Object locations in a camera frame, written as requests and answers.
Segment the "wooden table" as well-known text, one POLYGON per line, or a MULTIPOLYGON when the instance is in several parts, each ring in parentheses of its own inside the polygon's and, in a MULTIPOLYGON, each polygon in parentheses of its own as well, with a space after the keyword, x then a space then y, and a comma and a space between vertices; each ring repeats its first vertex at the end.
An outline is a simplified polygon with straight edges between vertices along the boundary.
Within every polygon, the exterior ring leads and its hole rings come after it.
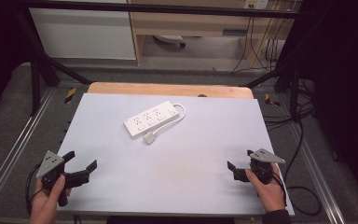
POLYGON ((89 85, 88 93, 254 98, 252 91, 244 87, 121 82, 94 82, 89 85))

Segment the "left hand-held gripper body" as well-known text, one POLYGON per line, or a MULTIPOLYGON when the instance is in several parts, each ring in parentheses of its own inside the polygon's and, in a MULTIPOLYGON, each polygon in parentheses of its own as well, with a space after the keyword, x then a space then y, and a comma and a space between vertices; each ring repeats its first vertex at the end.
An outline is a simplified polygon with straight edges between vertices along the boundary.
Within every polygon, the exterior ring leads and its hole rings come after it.
POLYGON ((90 173, 86 169, 74 173, 66 173, 64 171, 66 163, 62 156, 48 151, 36 174, 36 177, 41 179, 43 188, 47 190, 52 190, 61 175, 65 176, 65 186, 58 200, 59 206, 66 206, 68 204, 66 195, 68 189, 77 188, 90 182, 90 173))

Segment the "white cabinet panel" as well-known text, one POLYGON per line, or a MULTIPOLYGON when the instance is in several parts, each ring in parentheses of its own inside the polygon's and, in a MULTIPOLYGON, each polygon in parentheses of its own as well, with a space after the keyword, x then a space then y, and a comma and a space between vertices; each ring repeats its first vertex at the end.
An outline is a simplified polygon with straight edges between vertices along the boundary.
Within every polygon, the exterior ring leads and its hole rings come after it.
POLYGON ((53 58, 136 58, 128 12, 31 8, 45 52, 53 58))

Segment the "white wall outlet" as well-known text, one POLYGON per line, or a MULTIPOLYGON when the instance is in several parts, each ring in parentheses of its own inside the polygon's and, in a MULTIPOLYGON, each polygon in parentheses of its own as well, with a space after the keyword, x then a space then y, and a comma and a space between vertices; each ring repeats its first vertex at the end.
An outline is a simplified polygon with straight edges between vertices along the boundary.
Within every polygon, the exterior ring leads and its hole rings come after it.
POLYGON ((245 0, 244 7, 250 9, 265 9, 269 0, 245 0))

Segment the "white power strip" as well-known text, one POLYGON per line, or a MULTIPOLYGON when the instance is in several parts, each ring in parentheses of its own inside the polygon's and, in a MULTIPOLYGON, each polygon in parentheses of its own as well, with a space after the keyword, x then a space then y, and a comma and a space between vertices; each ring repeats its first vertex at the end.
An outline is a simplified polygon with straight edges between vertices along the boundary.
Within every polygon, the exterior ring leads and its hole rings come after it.
POLYGON ((166 101, 154 107, 147 109, 135 116, 124 120, 132 138, 137 138, 157 127, 173 121, 179 117, 179 111, 170 102, 166 101))

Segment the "person's right hand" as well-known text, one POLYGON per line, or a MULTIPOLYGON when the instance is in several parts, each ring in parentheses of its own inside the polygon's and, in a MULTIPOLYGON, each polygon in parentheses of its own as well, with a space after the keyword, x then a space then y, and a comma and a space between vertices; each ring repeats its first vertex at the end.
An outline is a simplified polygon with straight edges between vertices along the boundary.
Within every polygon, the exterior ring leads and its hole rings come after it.
POLYGON ((285 209, 282 188, 276 180, 272 180, 269 184, 265 185, 250 169, 246 169, 245 173, 250 183, 255 187, 258 197, 266 212, 285 209))

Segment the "yellow black tape strip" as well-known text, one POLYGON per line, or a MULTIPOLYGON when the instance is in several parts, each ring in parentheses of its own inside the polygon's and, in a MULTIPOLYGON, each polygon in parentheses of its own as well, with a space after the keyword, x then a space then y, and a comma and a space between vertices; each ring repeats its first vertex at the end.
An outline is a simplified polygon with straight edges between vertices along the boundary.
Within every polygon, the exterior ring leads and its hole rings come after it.
POLYGON ((281 106, 279 102, 272 101, 268 93, 265 93, 265 103, 268 105, 281 106))
POLYGON ((66 98, 64 100, 64 103, 65 104, 70 104, 72 99, 73 99, 73 97, 74 97, 74 95, 75 95, 75 93, 76 93, 76 88, 72 88, 71 90, 69 90, 68 93, 67 93, 67 96, 66 96, 66 98))

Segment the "black metal frame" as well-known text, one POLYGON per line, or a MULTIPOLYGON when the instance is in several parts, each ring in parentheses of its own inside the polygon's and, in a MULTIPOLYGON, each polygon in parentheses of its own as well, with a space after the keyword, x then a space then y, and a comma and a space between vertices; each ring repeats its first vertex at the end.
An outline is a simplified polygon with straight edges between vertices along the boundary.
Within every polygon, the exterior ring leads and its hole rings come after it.
POLYGON ((92 81, 82 77, 61 63, 53 60, 43 50, 36 29, 32 28, 32 21, 25 18, 24 13, 29 8, 43 9, 67 9, 86 11, 109 11, 109 12, 136 12, 152 14, 171 15, 205 15, 215 17, 240 17, 240 18, 272 18, 293 20, 317 20, 319 16, 311 11, 278 11, 266 9, 236 9, 227 7, 189 7, 172 5, 145 5, 145 4, 120 4, 120 3, 97 3, 97 2, 75 2, 75 1, 53 1, 53 0, 14 0, 14 16, 26 34, 32 46, 34 59, 42 64, 40 69, 42 77, 50 86, 59 84, 58 77, 54 71, 57 68, 67 76, 82 84, 91 84, 92 81))

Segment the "light wooden desk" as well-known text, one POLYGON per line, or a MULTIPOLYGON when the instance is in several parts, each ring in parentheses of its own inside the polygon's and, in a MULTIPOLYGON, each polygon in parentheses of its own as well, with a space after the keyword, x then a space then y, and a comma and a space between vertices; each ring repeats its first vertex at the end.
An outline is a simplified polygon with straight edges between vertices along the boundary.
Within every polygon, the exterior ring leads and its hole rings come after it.
MULTIPOLYGON (((130 4, 172 5, 189 7, 245 8, 245 0, 127 0, 130 4)), ((265 9, 288 11, 291 0, 268 0, 265 9)), ((205 15, 130 14, 136 60, 143 56, 148 35, 237 37, 244 49, 248 65, 261 64, 262 48, 269 40, 285 40, 292 28, 292 19, 215 17, 205 15)))

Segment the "person's left hand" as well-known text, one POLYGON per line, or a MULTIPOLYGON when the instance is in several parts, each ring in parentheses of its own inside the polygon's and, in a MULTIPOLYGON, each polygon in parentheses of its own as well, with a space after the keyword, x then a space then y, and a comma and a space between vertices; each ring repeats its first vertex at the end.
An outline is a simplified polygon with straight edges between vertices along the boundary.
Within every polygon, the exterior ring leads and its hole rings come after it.
POLYGON ((44 191, 40 179, 35 182, 35 196, 32 199, 32 217, 49 217, 56 220, 57 206, 65 186, 65 177, 61 175, 51 191, 44 191))

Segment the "white chair base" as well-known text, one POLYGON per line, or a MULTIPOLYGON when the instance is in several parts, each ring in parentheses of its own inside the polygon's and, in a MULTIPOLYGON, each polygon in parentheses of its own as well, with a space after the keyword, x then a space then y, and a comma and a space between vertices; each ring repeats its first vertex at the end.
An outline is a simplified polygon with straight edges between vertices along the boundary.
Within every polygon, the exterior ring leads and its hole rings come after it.
POLYGON ((186 46, 184 39, 180 35, 155 35, 155 38, 165 43, 177 44, 181 48, 186 46))

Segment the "aluminium rail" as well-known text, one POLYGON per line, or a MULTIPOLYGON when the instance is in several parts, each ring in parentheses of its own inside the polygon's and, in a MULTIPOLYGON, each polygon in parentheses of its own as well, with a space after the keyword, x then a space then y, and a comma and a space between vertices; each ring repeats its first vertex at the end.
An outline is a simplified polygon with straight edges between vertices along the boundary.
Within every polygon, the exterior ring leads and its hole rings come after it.
POLYGON ((53 93, 56 91, 55 88, 47 88, 45 91, 42 100, 41 106, 36 110, 35 114, 28 118, 26 125, 21 131, 20 136, 17 138, 15 144, 9 151, 7 157, 5 158, 3 164, 0 167, 0 191, 5 185, 10 173, 12 172, 17 160, 19 159, 21 153, 26 147, 30 137, 32 136, 34 129, 36 128, 39 120, 42 118, 48 104, 51 100, 53 93))
POLYGON ((324 211, 327 214, 331 224, 345 224, 345 218, 341 213, 339 206, 329 188, 321 168, 313 157, 309 144, 305 137, 301 136, 303 131, 298 123, 292 123, 291 129, 298 142, 305 165, 310 173, 311 180, 319 195, 324 211))

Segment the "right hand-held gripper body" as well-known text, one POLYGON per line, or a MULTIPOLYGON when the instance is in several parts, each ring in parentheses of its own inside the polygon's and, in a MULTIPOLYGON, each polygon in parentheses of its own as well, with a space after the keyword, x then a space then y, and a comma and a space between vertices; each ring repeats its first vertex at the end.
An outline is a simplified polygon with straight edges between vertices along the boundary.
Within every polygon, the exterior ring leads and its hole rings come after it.
POLYGON ((250 170, 257 176, 260 182, 268 184, 273 179, 273 169, 271 164, 285 163, 285 160, 275 154, 260 148, 250 156, 250 170))

